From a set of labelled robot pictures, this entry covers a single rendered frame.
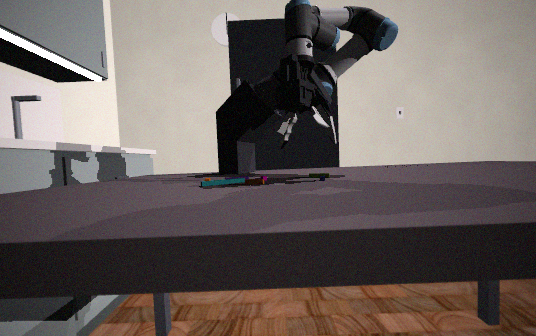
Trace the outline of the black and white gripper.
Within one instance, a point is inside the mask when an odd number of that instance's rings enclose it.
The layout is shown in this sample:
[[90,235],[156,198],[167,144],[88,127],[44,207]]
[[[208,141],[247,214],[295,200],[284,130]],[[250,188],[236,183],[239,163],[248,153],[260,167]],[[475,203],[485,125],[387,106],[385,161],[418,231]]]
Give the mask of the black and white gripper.
[[[281,149],[288,142],[292,126],[297,121],[296,111],[299,114],[303,114],[304,111],[313,112],[315,122],[327,129],[328,136],[333,144],[336,144],[330,104],[317,86],[307,79],[308,70],[313,67],[314,58],[310,55],[290,54],[287,58],[280,59],[281,85],[276,87],[276,107],[286,112],[284,120],[276,124],[275,130],[282,134]],[[297,80],[299,78],[302,80]],[[280,105],[278,94],[280,94]]]

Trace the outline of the lime green rod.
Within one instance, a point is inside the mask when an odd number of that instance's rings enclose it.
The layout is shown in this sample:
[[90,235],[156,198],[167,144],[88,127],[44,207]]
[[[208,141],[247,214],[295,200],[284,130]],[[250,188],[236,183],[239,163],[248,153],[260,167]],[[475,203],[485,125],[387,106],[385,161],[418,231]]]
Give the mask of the lime green rod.
[[309,178],[320,178],[320,176],[325,176],[325,178],[328,178],[329,173],[312,173],[312,174],[309,174]]

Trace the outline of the turquoise rod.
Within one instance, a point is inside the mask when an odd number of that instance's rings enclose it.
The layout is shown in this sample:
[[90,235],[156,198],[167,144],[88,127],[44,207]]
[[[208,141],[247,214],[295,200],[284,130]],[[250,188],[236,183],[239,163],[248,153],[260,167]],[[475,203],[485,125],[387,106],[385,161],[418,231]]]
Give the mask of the turquoise rod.
[[213,181],[202,181],[201,186],[213,186],[213,185],[223,185],[223,184],[233,184],[233,183],[242,183],[245,182],[245,178],[235,178],[235,179],[224,179],[224,180],[213,180]]

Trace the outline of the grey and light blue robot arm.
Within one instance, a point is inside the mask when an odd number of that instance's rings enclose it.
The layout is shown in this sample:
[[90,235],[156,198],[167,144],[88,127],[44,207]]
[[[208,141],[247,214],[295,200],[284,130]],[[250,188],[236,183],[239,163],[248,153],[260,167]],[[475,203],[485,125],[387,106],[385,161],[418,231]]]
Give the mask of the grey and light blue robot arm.
[[[312,56],[312,47],[329,52],[339,42],[340,30],[353,33],[352,38],[326,62],[319,62],[308,70],[307,79],[317,86],[330,105],[337,78],[373,49],[386,50],[398,34],[397,24],[366,7],[319,8],[311,6],[309,0],[290,0],[285,6],[284,17],[286,58],[290,54]],[[279,66],[271,76],[253,86],[258,96],[275,112],[278,110],[276,87],[280,85]]]

